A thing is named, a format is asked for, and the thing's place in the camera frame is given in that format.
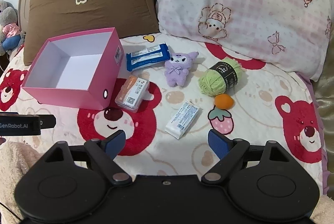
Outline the person left hand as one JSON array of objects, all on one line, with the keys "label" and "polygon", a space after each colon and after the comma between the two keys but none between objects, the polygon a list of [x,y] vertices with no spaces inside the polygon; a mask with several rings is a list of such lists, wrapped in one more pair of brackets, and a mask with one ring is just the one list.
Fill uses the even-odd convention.
[{"label": "person left hand", "polygon": [[5,142],[6,142],[6,139],[3,138],[3,137],[0,137],[0,145],[2,145],[2,144],[5,143]]}]

